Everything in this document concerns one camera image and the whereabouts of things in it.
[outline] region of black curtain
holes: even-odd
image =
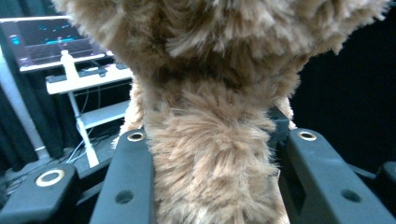
[[[396,8],[355,32],[338,56],[312,59],[291,100],[297,126],[322,133],[352,165],[396,161]]]
[[[37,17],[57,15],[50,0],[2,0],[0,1],[0,18]],[[66,95],[49,95],[45,85],[45,77],[61,74],[60,69],[21,74],[12,60],[4,37],[2,48],[8,66],[21,92],[23,101],[32,117],[35,127],[51,157],[59,158],[64,154],[65,147],[75,147],[80,136],[76,130],[71,105]],[[21,169],[27,162],[37,160],[33,147],[26,137],[21,124],[13,110],[7,109],[7,98],[0,94],[2,109],[0,171],[12,167]]]

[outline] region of white desk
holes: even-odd
[[[74,80],[66,80],[60,82],[47,82],[47,91],[49,94],[67,93],[73,111],[76,117],[78,132],[81,134],[82,140],[85,143],[88,163],[90,167],[99,164],[95,150],[91,144],[90,138],[87,134],[87,129],[110,122],[111,120],[120,119],[125,116],[125,110],[128,107],[129,101],[121,102],[114,105],[99,108],[87,113],[80,113],[74,92],[84,90],[90,87],[109,84],[116,81],[132,78],[133,73],[130,69],[119,70],[115,64],[106,67],[107,73],[105,77],[99,75],[92,75],[87,77],[80,77]]]

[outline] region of computer screen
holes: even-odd
[[[66,16],[0,19],[6,39],[21,72],[61,65],[67,49],[75,62],[105,57],[105,52],[78,33]]]

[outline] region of white shelf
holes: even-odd
[[[81,114],[85,129],[89,129],[125,116],[129,101],[109,105],[87,113]]]

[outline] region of brown fur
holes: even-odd
[[[266,111],[291,118],[307,60],[338,52],[387,2],[53,1],[134,71],[121,132],[145,125],[158,221],[202,224],[279,221]]]

